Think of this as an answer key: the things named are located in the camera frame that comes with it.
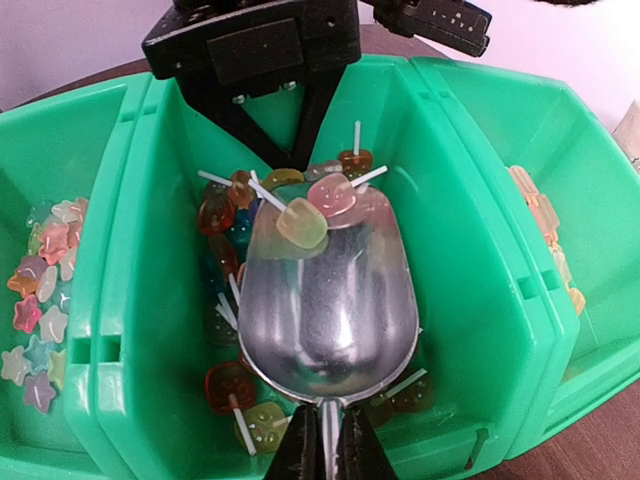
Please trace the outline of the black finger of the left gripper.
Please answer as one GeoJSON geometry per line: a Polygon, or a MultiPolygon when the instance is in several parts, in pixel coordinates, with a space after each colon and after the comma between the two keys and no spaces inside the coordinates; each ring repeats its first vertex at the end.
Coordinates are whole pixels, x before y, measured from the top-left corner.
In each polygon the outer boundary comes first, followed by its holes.
{"type": "Polygon", "coordinates": [[[310,162],[318,134],[329,105],[346,70],[345,66],[312,73],[304,84],[304,96],[298,117],[288,167],[305,170],[310,162]]]}
{"type": "Polygon", "coordinates": [[[221,92],[183,92],[187,104],[244,144],[272,168],[286,167],[282,150],[239,104],[221,92]]]}

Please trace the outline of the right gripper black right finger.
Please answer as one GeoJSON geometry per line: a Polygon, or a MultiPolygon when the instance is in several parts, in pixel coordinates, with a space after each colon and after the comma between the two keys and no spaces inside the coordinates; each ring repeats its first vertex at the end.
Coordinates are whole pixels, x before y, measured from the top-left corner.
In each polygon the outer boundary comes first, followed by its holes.
{"type": "Polygon", "coordinates": [[[337,478],[344,480],[391,480],[398,476],[360,407],[343,418],[337,450],[337,478]]]}

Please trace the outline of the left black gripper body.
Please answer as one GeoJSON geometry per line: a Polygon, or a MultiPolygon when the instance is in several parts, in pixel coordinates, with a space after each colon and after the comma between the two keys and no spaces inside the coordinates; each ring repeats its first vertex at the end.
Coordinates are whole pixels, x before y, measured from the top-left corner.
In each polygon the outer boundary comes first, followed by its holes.
{"type": "Polygon", "coordinates": [[[354,1],[177,1],[142,42],[152,73],[195,108],[295,83],[330,103],[361,57],[354,1]]]}

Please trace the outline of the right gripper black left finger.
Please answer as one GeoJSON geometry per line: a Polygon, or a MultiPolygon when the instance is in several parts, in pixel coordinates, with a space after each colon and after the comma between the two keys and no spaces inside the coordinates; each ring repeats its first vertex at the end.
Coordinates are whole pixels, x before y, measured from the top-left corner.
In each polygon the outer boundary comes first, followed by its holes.
{"type": "Polygon", "coordinates": [[[264,480],[320,478],[320,428],[311,404],[296,408],[264,480]]]}

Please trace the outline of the silver metal scoop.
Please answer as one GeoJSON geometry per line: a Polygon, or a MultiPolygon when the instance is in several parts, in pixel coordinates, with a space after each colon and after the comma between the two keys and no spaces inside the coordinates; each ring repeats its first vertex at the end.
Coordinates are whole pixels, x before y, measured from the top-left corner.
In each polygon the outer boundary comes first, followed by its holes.
{"type": "Polygon", "coordinates": [[[240,291],[238,332],[256,373],[284,395],[316,406],[325,472],[338,476],[344,410],[387,387],[419,336],[414,287],[390,200],[368,187],[351,225],[309,253],[276,228],[263,203],[240,291]]]}

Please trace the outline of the green candy bin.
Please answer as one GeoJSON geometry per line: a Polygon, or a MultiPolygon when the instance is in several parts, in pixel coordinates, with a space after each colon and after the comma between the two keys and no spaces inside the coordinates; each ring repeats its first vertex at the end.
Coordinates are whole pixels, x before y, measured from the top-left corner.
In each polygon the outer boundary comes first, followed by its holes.
{"type": "Polygon", "coordinates": [[[413,66],[511,227],[542,377],[509,450],[561,432],[639,376],[639,176],[566,85],[438,58],[413,66]]]}
{"type": "Polygon", "coordinates": [[[112,223],[131,140],[151,78],[109,80],[1,116],[1,277],[27,251],[30,209],[84,197],[88,216],[77,255],[63,348],[63,390],[48,413],[1,384],[1,475],[5,479],[128,479],[97,420],[98,313],[112,223]]]}
{"type": "MultiPolygon", "coordinates": [[[[403,236],[423,331],[416,362],[435,406],[379,433],[403,479],[457,479],[522,452],[547,414],[578,333],[535,220],[507,172],[523,166],[560,211],[561,243],[582,221],[539,169],[539,123],[567,91],[539,79],[435,58],[365,56],[349,66],[316,142],[335,157],[363,125],[388,167],[380,186],[403,236]]],[[[89,199],[67,330],[69,366],[49,420],[14,403],[16,438],[52,446],[71,470],[111,479],[253,479],[252,457],[214,414],[206,372],[236,357],[210,344],[198,275],[204,248],[198,170],[267,172],[148,73],[86,88],[62,122],[66,158],[90,175],[65,188],[89,199]]]]}

